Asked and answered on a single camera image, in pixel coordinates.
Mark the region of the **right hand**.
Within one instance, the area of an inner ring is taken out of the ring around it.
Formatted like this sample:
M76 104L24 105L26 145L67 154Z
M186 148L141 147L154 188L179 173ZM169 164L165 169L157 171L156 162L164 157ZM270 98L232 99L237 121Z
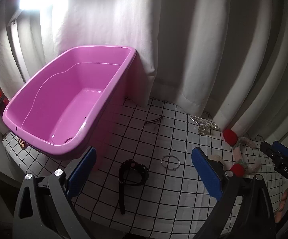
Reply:
M276 223L280 222L280 220L282 219L283 213L287 211L287 209L284 210L286 206L288 206L288 188L284 191L281 201L279 202L279 208L275 213L274 220Z

